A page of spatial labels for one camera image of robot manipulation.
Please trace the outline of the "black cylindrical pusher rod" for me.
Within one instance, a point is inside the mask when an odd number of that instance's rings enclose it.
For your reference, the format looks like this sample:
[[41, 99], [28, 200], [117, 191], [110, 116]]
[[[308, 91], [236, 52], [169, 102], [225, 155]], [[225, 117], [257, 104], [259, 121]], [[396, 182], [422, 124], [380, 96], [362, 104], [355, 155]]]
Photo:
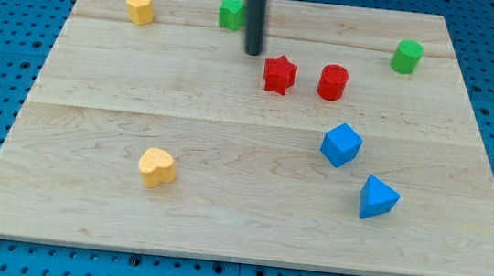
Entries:
[[244, 50], [250, 56], [263, 51], [267, 0], [246, 0]]

